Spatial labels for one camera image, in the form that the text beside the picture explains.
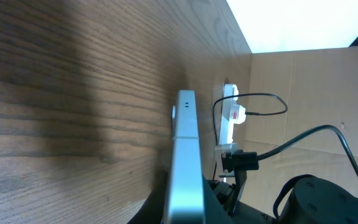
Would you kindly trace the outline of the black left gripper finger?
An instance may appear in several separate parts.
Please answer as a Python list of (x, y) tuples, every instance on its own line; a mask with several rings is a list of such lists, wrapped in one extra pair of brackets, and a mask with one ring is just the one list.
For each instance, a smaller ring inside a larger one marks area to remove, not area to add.
[(168, 171), (160, 169), (156, 175), (151, 193), (139, 211), (129, 220), (128, 224), (161, 224), (165, 206)]

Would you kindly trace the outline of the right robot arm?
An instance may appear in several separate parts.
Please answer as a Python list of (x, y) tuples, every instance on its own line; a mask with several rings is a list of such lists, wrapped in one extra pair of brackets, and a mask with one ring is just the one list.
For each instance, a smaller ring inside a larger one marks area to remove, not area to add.
[(209, 181), (206, 223), (354, 223), (358, 224), (358, 198), (342, 187), (312, 175), (290, 179), (273, 204), (274, 216), (239, 202), (232, 215), (224, 209), (234, 186)]

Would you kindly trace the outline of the turquoise screen smartphone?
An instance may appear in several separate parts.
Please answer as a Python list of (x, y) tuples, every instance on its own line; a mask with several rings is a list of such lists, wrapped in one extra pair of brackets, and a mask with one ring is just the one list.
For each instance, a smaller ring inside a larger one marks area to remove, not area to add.
[(172, 109), (172, 143), (163, 222), (204, 223), (203, 175), (193, 90), (178, 92)]

